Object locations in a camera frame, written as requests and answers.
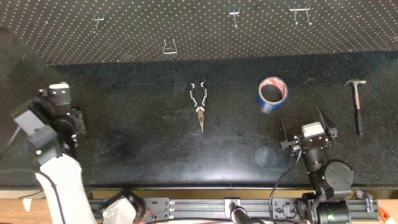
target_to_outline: wooden floor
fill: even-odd
[[[191,191],[180,191],[179,194],[173,195],[170,194],[171,192],[176,192],[176,191],[159,191],[157,194],[153,194],[153,192],[150,194],[148,192],[137,192],[137,194],[140,197],[148,197],[149,195],[151,197],[167,197],[164,194],[167,194],[168,197],[171,198],[213,198],[213,191],[209,190],[204,190],[202,193],[200,193],[201,197],[197,196],[198,194],[192,194],[188,193]],[[286,191],[277,191],[276,197],[287,197],[286,196]],[[299,197],[303,192],[302,191],[294,191],[293,193],[289,193],[289,197]],[[250,190],[248,192],[244,192],[242,190],[237,190],[235,192],[237,197],[241,198],[267,198],[269,196],[267,191],[253,191]],[[114,195],[114,192],[111,191],[105,191],[105,192],[95,192],[94,196],[95,198],[107,198],[107,197],[112,197]],[[222,198],[224,197],[233,197],[233,192],[232,195],[230,196],[224,196],[222,195]],[[391,217],[393,217],[394,220],[398,221],[398,200],[379,200],[379,206],[383,208],[386,212],[388,212]],[[12,223],[12,224],[25,224],[25,223],[52,223],[51,215],[50,215],[50,210],[47,205],[47,200],[46,199],[32,199],[30,207],[29,207],[29,212],[25,209],[24,206],[24,200],[23,199],[0,199],[0,224],[3,223]]]

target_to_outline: hammer handle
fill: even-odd
[[[361,109],[356,110],[356,125],[358,129],[358,135],[360,137],[363,136],[363,121],[362,121],[362,116],[361,116]]]

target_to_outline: hammer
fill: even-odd
[[[362,116],[361,116],[361,108],[359,107],[359,95],[358,95],[358,88],[356,85],[358,84],[365,84],[365,80],[359,80],[357,78],[353,78],[348,80],[344,85],[352,83],[354,86],[354,97],[355,97],[355,105],[356,105],[356,127],[358,131],[358,135],[360,137],[363,136],[363,122],[362,122]]]

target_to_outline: speckled table surface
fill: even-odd
[[[270,188],[294,163],[279,148],[279,118],[288,132],[298,131],[320,120],[317,106],[338,126],[328,154],[354,167],[353,187],[398,187],[396,52],[52,68],[8,64],[12,72],[0,90],[0,169],[30,163],[23,134],[3,149],[16,129],[9,112],[48,82],[63,80],[72,87],[73,105],[84,110],[87,134],[79,137],[77,159],[88,188]],[[269,76],[283,79],[289,96],[276,113],[263,114],[256,91]],[[352,87],[343,86],[355,77],[368,81],[359,86],[363,138],[356,135]],[[204,134],[189,98],[190,82],[201,81],[208,89]],[[29,175],[2,175],[0,186],[38,183]],[[302,161],[280,186],[310,186]]]

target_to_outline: orange object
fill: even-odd
[[[384,221],[386,224],[395,224],[395,221],[391,218],[391,216],[382,208],[379,208],[379,213],[381,219]]]

